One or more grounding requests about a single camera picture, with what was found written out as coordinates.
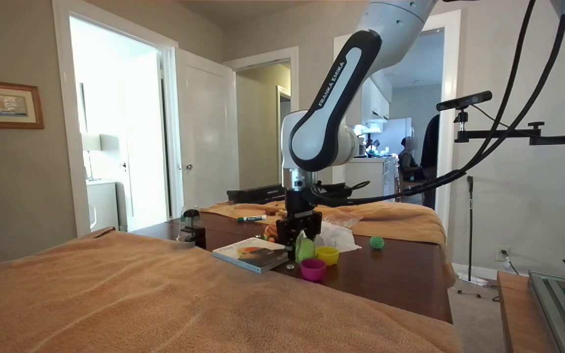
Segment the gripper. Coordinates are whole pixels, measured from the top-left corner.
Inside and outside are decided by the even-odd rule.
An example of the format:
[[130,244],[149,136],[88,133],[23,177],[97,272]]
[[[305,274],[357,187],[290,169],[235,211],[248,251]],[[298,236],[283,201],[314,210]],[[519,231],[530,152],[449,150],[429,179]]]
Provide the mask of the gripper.
[[289,261],[296,261],[295,244],[299,231],[295,218],[302,218],[302,231],[307,239],[314,241],[321,234],[322,213],[314,211],[310,188],[285,189],[286,217],[276,221],[278,243],[287,252]]

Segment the tennis ball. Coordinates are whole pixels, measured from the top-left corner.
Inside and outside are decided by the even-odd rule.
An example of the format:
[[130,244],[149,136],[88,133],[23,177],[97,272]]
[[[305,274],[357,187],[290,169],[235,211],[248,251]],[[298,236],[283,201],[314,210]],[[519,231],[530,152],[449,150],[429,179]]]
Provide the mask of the tennis ball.
[[305,259],[315,257],[314,241],[307,237],[298,237],[295,243],[295,261],[301,263]]

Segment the yellow plastic cup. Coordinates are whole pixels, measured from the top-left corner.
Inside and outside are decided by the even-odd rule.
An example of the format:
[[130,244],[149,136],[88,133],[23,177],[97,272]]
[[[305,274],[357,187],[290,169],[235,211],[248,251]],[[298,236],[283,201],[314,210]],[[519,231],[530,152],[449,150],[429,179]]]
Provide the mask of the yellow plastic cup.
[[320,246],[315,250],[315,257],[323,261],[327,266],[333,266],[338,263],[339,250],[335,247]]

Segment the white crumpled tissue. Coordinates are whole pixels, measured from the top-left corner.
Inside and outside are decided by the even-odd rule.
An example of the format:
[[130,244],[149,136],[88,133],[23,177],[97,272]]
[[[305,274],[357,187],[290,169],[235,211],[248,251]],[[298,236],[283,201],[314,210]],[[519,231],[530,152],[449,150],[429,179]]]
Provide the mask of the white crumpled tissue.
[[361,249],[361,246],[355,243],[354,235],[348,228],[325,221],[321,222],[321,232],[314,239],[315,246],[332,247],[339,252],[355,251]]

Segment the pink plastic cup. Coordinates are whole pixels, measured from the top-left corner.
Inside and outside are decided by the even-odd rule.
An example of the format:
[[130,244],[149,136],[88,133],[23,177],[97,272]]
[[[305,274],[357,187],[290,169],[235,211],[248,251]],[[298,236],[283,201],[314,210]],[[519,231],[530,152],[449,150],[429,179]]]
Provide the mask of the pink plastic cup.
[[300,263],[300,273],[304,280],[320,283],[327,273],[325,261],[317,258],[307,258]]

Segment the clear plastic bag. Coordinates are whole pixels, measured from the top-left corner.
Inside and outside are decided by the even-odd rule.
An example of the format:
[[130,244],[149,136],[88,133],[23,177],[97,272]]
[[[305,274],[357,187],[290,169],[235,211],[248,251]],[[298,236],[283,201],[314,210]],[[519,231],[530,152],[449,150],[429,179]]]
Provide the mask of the clear plastic bag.
[[329,208],[321,210],[322,221],[333,226],[352,229],[356,226],[362,217],[349,212],[338,210],[336,208]]

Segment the book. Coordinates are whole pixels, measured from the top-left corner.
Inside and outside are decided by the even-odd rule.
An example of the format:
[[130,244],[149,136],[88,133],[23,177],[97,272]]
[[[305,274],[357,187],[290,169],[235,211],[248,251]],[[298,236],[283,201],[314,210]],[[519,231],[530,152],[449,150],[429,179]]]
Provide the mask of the book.
[[282,244],[256,237],[217,248],[211,254],[215,258],[259,274],[288,261],[287,250]]

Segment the white kitchen counter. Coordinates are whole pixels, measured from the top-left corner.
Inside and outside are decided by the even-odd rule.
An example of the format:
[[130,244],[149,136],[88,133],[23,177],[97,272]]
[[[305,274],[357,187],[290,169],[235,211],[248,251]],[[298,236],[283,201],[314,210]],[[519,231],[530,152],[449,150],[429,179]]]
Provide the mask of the white kitchen counter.
[[365,181],[369,181],[369,184],[352,191],[351,197],[361,199],[396,194],[397,168],[397,158],[394,156],[352,159],[344,167],[347,187],[354,187]]

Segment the black table clamp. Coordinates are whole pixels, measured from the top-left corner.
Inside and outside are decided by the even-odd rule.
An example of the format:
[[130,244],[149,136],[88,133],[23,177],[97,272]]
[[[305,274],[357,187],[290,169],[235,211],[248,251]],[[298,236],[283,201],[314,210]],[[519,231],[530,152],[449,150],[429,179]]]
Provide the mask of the black table clamp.
[[206,250],[206,228],[202,225],[201,213],[197,208],[185,208],[182,211],[180,233],[176,240],[186,248]]

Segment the person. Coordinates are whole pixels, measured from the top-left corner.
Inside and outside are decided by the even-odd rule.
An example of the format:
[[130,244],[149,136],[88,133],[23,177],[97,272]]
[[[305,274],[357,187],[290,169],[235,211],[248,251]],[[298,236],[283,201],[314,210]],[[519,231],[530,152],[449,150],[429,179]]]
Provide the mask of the person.
[[403,150],[399,153],[399,172],[403,181],[423,181],[425,174],[423,169],[417,164],[414,158],[416,147],[413,137],[405,137],[401,141]]

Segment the white door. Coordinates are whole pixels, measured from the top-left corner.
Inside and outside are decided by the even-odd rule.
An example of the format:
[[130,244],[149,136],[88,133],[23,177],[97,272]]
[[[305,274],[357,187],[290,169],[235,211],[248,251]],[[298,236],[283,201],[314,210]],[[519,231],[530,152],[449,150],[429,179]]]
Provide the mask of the white door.
[[177,62],[184,205],[206,208],[238,189],[235,74],[185,50]]

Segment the white cabinet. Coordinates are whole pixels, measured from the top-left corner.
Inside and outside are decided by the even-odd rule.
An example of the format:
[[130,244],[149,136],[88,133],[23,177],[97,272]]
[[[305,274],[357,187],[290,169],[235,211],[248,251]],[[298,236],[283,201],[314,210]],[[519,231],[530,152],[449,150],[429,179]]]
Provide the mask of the white cabinet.
[[90,230],[119,227],[116,183],[108,179],[86,181]]

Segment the table lamp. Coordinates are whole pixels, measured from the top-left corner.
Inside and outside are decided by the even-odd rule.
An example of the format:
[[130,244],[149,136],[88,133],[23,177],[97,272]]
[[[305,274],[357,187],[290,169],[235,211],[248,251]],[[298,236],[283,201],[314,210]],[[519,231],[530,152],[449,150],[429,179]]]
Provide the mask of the table lamp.
[[91,152],[103,150],[100,134],[83,133],[81,135],[81,147],[87,158],[87,180],[94,181]]

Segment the framed picture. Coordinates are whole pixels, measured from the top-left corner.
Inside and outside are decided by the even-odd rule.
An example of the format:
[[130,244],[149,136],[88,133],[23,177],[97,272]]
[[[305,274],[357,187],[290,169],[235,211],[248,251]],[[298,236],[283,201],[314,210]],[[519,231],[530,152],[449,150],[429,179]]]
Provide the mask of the framed picture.
[[44,129],[38,87],[0,82],[0,129]]

